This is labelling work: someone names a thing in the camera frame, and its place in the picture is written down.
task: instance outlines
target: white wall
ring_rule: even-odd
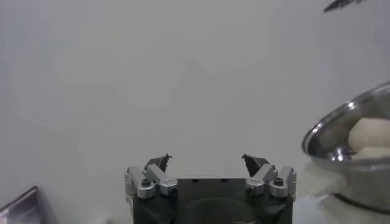
[[[128,223],[123,172],[166,152],[175,177],[245,177],[243,153],[300,141],[390,79],[390,3],[0,2],[0,204],[41,187],[48,223]]]

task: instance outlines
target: silver metal bracket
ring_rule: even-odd
[[[264,193],[265,185],[269,181],[275,179],[277,175],[277,170],[275,170],[274,165],[264,164],[257,173],[247,178],[245,181],[246,192],[251,196],[257,196]]]
[[[269,183],[269,193],[284,198],[291,195],[295,200],[297,173],[292,167],[283,166],[276,179]]]
[[[158,184],[160,193],[170,197],[176,197],[178,194],[177,180],[170,178],[155,164],[146,167],[145,176]]]
[[[135,195],[138,198],[146,199],[155,195],[155,184],[147,179],[138,167],[130,167],[124,174],[126,200],[132,199]]]

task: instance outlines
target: black object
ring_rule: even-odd
[[[248,169],[251,177],[254,176],[264,164],[269,164],[269,162],[264,158],[257,158],[247,154],[244,154],[242,158],[245,160],[246,168]]]
[[[293,198],[246,194],[245,179],[178,179],[176,198],[133,199],[134,224],[292,224]]]
[[[324,12],[330,12],[336,9],[342,9],[351,3],[361,3],[363,0],[335,0],[328,7],[324,9]]]
[[[274,180],[274,184],[276,186],[282,186],[284,184],[284,181],[283,179],[281,179],[280,177],[277,177],[275,180]]]
[[[151,160],[149,160],[149,162],[147,162],[147,164],[145,166],[145,170],[148,167],[148,165],[155,164],[156,166],[158,166],[158,168],[160,168],[160,170],[165,172],[168,160],[170,158],[172,158],[172,157],[170,155],[166,154],[165,156],[161,156],[161,157],[158,157],[158,158],[151,159]]]
[[[151,184],[152,184],[152,182],[150,180],[148,180],[148,179],[143,179],[141,181],[141,186],[142,187],[149,187]]]
[[[0,208],[0,223],[41,224],[41,222],[38,188],[36,186]]]

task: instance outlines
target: bolt head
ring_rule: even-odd
[[[285,182],[283,181],[283,179],[281,179],[280,177],[277,177],[275,180],[274,180],[274,185],[276,186],[282,186]]]
[[[151,184],[152,184],[152,182],[150,180],[148,180],[148,179],[143,179],[141,181],[141,186],[142,187],[149,187]]]
[[[245,190],[247,195],[254,196],[255,195],[255,189],[253,187],[247,187]]]
[[[179,194],[179,191],[177,190],[177,188],[172,188],[168,191],[168,194],[169,196],[171,197],[177,197],[177,195]]]

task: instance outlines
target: metal bowl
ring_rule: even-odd
[[[390,212],[390,158],[350,160],[349,131],[363,117],[390,119],[390,82],[326,115],[305,135],[302,149],[318,166],[345,176],[350,187],[342,196]]]

